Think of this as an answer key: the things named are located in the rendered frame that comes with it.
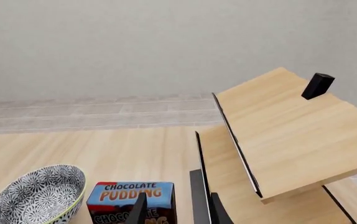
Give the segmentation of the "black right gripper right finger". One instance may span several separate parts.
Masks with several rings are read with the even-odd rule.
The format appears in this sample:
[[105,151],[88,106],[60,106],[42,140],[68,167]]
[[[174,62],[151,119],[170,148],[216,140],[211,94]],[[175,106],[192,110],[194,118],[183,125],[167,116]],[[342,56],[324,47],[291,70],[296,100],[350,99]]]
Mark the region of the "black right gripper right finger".
[[211,193],[211,223],[212,224],[234,224],[226,212],[219,195],[215,192]]

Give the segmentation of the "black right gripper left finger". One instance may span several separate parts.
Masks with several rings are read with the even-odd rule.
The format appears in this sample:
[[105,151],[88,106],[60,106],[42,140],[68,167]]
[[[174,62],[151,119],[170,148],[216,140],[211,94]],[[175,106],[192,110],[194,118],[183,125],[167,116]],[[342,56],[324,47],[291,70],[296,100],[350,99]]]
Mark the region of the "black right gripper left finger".
[[125,224],[145,224],[147,214],[147,195],[140,193]]

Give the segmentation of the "pale wooden cabinet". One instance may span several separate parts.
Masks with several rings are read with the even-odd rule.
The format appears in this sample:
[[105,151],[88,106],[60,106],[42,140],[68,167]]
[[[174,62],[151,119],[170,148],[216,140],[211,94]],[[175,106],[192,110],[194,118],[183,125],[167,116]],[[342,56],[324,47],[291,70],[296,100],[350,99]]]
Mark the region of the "pale wooden cabinet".
[[215,192],[234,224],[357,224],[357,185],[351,179],[263,204],[225,126],[197,132],[196,140],[210,216]]

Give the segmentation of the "black white patterned bowl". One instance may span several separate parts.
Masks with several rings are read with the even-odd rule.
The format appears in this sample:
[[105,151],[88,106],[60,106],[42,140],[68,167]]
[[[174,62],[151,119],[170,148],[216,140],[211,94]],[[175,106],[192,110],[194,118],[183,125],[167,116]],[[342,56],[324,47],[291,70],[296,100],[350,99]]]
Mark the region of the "black white patterned bowl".
[[69,224],[85,196],[85,173],[55,164],[26,173],[0,192],[0,224]]

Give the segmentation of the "pale wooden cabinet drawer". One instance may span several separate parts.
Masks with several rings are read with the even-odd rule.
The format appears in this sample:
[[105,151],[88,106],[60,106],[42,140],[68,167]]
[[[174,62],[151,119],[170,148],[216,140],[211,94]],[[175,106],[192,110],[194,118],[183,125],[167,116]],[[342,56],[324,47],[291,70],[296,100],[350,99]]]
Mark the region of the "pale wooden cabinet drawer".
[[262,203],[357,175],[357,108],[285,68],[217,94]]

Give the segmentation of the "chocolate pudding box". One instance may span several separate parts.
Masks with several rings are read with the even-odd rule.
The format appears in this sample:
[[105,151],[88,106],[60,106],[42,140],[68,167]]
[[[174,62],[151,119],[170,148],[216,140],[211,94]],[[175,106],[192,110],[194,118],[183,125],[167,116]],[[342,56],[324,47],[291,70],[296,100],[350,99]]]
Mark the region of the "chocolate pudding box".
[[177,224],[172,182],[98,182],[86,201],[93,224],[124,224],[141,193],[147,197],[144,224]]

